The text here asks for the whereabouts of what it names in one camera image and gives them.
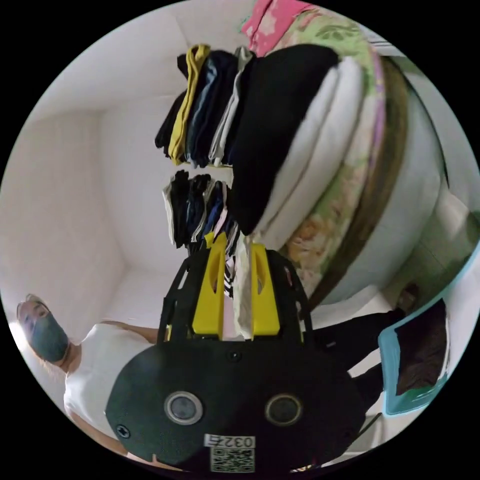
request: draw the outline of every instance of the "black pants stack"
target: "black pants stack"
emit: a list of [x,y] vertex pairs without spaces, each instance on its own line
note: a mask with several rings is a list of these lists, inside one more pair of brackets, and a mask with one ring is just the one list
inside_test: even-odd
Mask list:
[[[404,317],[405,313],[400,308],[386,313],[372,313],[337,325],[318,328],[313,331],[313,338],[318,348],[328,352],[346,370],[350,370],[379,348],[378,338],[382,330]],[[367,412],[384,389],[382,365],[379,363],[373,366],[354,380]]]

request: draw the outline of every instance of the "woman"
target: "woman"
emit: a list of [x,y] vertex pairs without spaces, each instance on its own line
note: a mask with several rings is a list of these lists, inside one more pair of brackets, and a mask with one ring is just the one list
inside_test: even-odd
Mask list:
[[[395,310],[317,329],[315,343],[349,370],[378,348],[380,332],[410,313],[417,297],[417,287],[410,285],[403,290]],[[125,450],[104,411],[118,374],[133,357],[157,342],[158,329],[106,320],[96,324],[77,345],[68,338],[47,305],[31,294],[18,305],[17,319],[38,358],[65,373],[64,405],[71,420],[105,448],[149,463]],[[367,412],[383,390],[381,364],[355,377],[355,382]],[[156,458],[149,465],[178,470],[157,462]]]
[[[39,297],[27,295],[16,313],[34,354],[65,373],[63,400],[70,419],[103,447],[148,463],[125,450],[104,411],[117,375],[135,355],[157,343],[158,330],[105,320],[76,345]],[[156,458],[150,465],[177,470]]]

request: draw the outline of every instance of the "white shirt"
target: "white shirt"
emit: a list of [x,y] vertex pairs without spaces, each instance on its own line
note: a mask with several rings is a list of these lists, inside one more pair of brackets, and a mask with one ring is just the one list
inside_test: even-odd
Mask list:
[[117,439],[105,416],[110,393],[123,367],[151,346],[138,333],[107,323],[95,325],[81,343],[80,365],[66,376],[65,409]]

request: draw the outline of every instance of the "gray face mask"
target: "gray face mask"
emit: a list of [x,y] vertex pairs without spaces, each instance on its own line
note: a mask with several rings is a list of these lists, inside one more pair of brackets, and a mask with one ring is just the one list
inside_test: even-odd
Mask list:
[[54,363],[65,357],[70,342],[64,329],[52,313],[48,312],[46,316],[36,319],[29,343],[37,355]]

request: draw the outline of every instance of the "green floral cloth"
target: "green floral cloth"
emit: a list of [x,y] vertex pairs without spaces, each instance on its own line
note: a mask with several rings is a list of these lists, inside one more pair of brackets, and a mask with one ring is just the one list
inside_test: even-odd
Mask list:
[[280,252],[295,265],[308,297],[337,252],[362,195],[369,171],[378,109],[374,52],[358,25],[318,8],[300,14],[273,51],[297,44],[330,47],[353,57],[364,70],[365,92],[346,158],[327,190]]

